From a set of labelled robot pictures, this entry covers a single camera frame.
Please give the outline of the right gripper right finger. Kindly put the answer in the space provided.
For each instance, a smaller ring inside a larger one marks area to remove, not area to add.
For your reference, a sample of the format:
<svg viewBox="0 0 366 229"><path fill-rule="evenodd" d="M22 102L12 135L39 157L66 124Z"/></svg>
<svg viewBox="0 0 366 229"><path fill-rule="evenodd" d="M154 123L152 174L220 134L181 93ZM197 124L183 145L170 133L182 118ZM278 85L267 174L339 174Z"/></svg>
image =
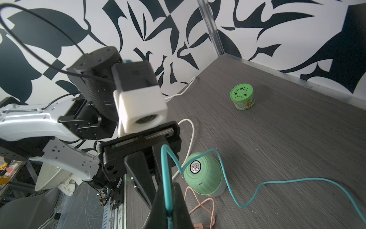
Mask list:
<svg viewBox="0 0 366 229"><path fill-rule="evenodd" d="M162 182L158 187L152 209L143 226L144 229L193 229L181 187L173 182L170 161L183 171L179 160L168 144L160 150Z"/></svg>

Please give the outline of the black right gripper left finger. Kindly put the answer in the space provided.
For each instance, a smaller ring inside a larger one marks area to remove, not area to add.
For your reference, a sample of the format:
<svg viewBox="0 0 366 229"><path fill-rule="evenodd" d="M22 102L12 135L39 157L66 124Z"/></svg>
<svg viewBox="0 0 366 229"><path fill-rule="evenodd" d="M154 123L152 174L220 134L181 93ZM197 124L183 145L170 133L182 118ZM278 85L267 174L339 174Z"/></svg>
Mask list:
<svg viewBox="0 0 366 229"><path fill-rule="evenodd" d="M144 153L138 151L127 155L124 158L124 165L136 192L143 199L148 209L151 209L156 195L156 189Z"/></svg>

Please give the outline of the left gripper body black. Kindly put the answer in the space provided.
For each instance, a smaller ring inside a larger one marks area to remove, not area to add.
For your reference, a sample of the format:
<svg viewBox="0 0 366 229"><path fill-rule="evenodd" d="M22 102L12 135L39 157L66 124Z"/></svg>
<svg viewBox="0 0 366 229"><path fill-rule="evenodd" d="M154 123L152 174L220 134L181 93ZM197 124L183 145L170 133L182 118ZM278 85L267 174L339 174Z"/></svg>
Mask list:
<svg viewBox="0 0 366 229"><path fill-rule="evenodd" d="M160 148L181 149L177 122L167 122L168 107L148 61L124 62L109 46L81 55L67 69L82 93L58 121L88 140L106 138L96 159L66 145L58 165L82 180L115 182L128 171L160 173Z"/></svg>

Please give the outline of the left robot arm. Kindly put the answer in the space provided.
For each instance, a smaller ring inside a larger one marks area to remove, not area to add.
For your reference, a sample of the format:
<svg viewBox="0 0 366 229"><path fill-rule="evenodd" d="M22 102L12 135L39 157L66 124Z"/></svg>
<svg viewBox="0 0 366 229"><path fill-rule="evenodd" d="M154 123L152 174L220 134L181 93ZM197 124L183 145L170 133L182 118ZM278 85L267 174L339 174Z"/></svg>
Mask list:
<svg viewBox="0 0 366 229"><path fill-rule="evenodd" d="M80 95L48 105L1 102L1 156L59 167L123 202L123 177L151 208L162 181L161 147L181 150L180 127L148 61L124 62L113 46L83 54L69 69Z"/></svg>

